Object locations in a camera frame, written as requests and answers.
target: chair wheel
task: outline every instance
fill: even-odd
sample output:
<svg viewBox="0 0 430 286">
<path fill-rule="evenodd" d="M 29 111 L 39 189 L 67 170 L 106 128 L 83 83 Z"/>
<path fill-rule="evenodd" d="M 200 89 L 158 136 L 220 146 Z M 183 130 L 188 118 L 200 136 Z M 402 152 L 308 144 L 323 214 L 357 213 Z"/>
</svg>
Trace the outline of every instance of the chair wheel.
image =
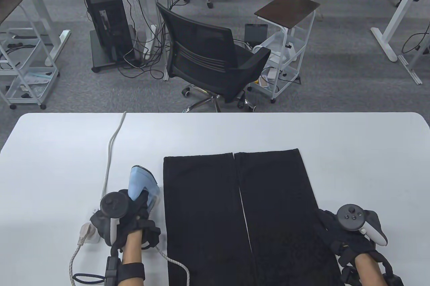
<svg viewBox="0 0 430 286">
<path fill-rule="evenodd" d="M 185 88 L 185 89 L 182 91 L 182 95 L 183 95 L 184 97 L 188 97 L 188 96 L 189 96 L 189 88 Z"/>
</svg>

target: power cord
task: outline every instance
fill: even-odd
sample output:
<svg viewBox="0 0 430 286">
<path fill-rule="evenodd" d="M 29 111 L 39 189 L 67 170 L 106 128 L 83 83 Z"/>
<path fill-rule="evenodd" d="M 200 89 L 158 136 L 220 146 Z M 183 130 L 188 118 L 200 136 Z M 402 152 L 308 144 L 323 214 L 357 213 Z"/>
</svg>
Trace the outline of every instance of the power cord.
<svg viewBox="0 0 430 286">
<path fill-rule="evenodd" d="M 413 50 L 415 50 L 416 48 L 419 48 L 419 46 L 420 46 L 420 44 L 424 41 L 424 39 L 425 39 L 425 37 L 426 37 L 426 35 L 427 34 L 429 34 L 429 29 L 430 29 L 430 22 L 429 22 L 429 25 L 428 25 L 428 27 L 427 27 L 427 29 L 426 29 L 426 31 L 424 32 L 424 33 L 422 33 L 422 32 L 420 32 L 420 33 L 415 33 L 415 34 L 412 34 L 407 40 L 406 40 L 406 42 L 404 43 L 404 45 L 403 45 L 403 47 L 402 47 L 402 53 L 403 54 L 406 54 L 406 53 L 410 53 L 411 51 L 413 51 Z M 410 50 L 408 50 L 408 51 L 404 51 L 404 47 L 406 46 L 406 44 L 409 42 L 409 40 L 410 39 L 412 39 L 414 36 L 419 36 L 419 35 L 423 35 L 423 38 L 421 39 L 421 41 L 419 41 L 418 42 L 418 44 L 417 45 L 415 45 L 413 48 L 411 48 Z"/>
</svg>

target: black pants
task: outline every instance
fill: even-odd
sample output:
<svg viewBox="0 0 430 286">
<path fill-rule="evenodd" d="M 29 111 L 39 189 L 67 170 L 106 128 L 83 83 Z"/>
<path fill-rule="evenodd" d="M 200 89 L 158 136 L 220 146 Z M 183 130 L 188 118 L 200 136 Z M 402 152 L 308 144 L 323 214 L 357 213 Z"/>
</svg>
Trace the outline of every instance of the black pants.
<svg viewBox="0 0 430 286">
<path fill-rule="evenodd" d="M 167 252 L 192 286 L 343 285 L 298 150 L 166 157 L 164 198 Z M 185 282 L 169 263 L 169 286 Z"/>
</svg>

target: white cart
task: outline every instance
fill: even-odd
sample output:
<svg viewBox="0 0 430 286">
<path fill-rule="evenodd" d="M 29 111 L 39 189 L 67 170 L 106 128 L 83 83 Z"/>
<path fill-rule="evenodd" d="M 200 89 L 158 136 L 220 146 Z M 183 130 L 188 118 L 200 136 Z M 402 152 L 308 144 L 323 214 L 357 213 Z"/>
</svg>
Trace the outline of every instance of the white cart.
<svg viewBox="0 0 430 286">
<path fill-rule="evenodd" d="M 0 23 L 19 6 L 31 24 L 31 28 L 9 28 L 6 38 L 0 42 L 0 77 L 14 77 L 11 84 L 6 86 L 5 93 L 0 88 L 0 97 L 11 109 L 16 108 L 16 103 L 34 103 L 46 109 L 43 102 L 60 74 L 34 23 L 20 5 L 22 1 L 0 0 Z M 35 36 L 16 37 L 21 31 L 34 32 Z M 52 66 L 35 66 L 35 59 L 41 52 L 46 54 Z M 35 81 L 37 84 L 32 85 L 34 79 L 40 79 L 40 83 Z"/>
</svg>

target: hand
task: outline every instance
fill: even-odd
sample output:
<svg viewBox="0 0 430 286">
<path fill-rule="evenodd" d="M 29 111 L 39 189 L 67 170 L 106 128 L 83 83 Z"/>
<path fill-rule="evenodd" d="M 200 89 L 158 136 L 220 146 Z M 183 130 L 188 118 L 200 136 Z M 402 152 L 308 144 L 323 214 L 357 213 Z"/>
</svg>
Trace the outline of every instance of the hand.
<svg viewBox="0 0 430 286">
<path fill-rule="evenodd" d="M 359 254 L 376 252 L 374 244 L 369 239 L 359 231 L 345 230 L 332 212 L 318 209 L 316 214 L 320 224 L 315 225 L 314 228 L 335 255 L 342 257 L 348 249 L 348 261 L 352 261 L 351 263 L 354 264 L 354 258 Z"/>
<path fill-rule="evenodd" d="M 128 200 L 128 210 L 124 217 L 120 218 L 117 226 L 117 239 L 113 245 L 110 242 L 110 217 L 107 217 L 101 210 L 91 217 L 91 223 L 97 228 L 98 234 L 104 239 L 108 246 L 115 249 L 124 247 L 127 236 L 133 231 L 143 231 L 142 244 L 149 242 L 149 247 L 154 247 L 159 242 L 160 229 L 155 226 L 154 221 L 148 220 L 147 211 L 148 192 L 142 190 L 141 194 L 133 201 L 128 196 L 127 190 L 120 190 L 119 193 L 126 195 Z"/>
</svg>

